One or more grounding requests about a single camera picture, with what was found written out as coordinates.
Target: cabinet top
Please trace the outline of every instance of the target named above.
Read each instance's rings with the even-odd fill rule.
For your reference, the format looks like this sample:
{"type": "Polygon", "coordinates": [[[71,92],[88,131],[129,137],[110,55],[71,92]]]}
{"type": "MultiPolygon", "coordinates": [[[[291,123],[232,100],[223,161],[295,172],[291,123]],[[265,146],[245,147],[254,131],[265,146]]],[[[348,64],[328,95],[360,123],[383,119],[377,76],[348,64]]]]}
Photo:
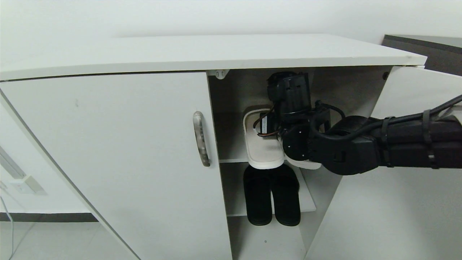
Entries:
{"type": "Polygon", "coordinates": [[[210,69],[424,65],[426,57],[328,34],[111,38],[1,68],[0,80],[210,69]]]}

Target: cabinet bottom shelf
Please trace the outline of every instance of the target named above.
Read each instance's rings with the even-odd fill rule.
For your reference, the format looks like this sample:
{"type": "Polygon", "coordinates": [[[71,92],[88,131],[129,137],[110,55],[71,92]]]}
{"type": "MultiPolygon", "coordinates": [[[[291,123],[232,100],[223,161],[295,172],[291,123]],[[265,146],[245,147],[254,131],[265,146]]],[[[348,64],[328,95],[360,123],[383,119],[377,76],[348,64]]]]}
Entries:
{"type": "Polygon", "coordinates": [[[298,226],[280,224],[273,215],[270,224],[254,226],[247,217],[228,217],[234,260],[303,260],[306,249],[298,226]]]}

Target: metal door handle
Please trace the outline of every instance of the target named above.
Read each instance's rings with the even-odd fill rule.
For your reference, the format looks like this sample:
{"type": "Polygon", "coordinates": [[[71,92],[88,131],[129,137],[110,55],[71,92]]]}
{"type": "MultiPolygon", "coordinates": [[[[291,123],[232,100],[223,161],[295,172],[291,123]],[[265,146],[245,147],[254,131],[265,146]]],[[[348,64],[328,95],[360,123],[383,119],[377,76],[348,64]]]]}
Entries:
{"type": "Polygon", "coordinates": [[[204,128],[202,127],[203,114],[200,111],[196,111],[193,115],[194,134],[196,135],[197,149],[199,150],[199,156],[201,157],[202,164],[205,167],[210,166],[210,160],[207,154],[207,148],[205,147],[204,139],[204,128]]]}

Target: baseboard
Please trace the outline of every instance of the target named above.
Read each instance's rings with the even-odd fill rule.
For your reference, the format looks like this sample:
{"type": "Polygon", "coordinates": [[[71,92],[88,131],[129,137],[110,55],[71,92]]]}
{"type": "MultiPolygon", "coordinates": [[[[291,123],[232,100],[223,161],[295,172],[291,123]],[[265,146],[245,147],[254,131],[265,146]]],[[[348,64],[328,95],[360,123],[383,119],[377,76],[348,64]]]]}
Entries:
{"type": "MultiPolygon", "coordinates": [[[[14,222],[98,222],[91,213],[11,213],[14,222]]],[[[0,221],[10,221],[6,213],[0,212],[0,221]]]]}

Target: cabinet door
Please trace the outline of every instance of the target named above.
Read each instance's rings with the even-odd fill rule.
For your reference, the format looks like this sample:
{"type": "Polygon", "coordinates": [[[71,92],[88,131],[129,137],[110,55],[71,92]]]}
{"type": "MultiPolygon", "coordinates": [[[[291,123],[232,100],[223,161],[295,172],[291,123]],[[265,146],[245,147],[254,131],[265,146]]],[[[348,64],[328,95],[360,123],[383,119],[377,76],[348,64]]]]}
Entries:
{"type": "Polygon", "coordinates": [[[231,259],[205,72],[3,82],[49,158],[140,259],[231,259]],[[193,114],[203,113],[203,166],[193,114]]]}
{"type": "MultiPolygon", "coordinates": [[[[372,116],[421,113],[460,94],[460,76],[394,67],[372,116]]],[[[460,169],[378,167],[342,178],[305,259],[462,259],[461,183],[460,169]]]]}

